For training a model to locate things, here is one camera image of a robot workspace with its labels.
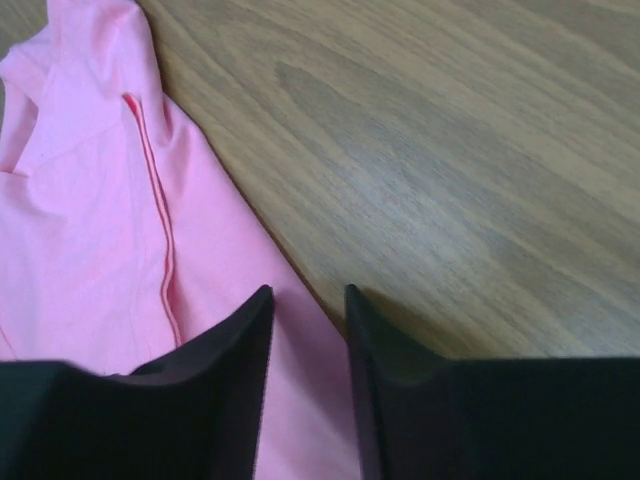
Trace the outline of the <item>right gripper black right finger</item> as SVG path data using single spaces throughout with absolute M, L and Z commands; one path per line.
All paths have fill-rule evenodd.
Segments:
M 345 290 L 366 479 L 635 479 L 639 361 L 452 360 Z

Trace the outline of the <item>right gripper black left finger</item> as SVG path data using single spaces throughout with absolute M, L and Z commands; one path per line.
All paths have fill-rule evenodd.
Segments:
M 274 320 L 260 287 L 230 317 L 128 375 L 1 366 L 5 479 L 249 479 Z

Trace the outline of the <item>pink t shirt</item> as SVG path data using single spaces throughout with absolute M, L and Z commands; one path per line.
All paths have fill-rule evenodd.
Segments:
M 275 325 L 255 475 L 360 475 L 346 346 L 164 93 L 132 1 L 51 1 L 1 62 L 1 356 L 128 373 L 260 286 Z

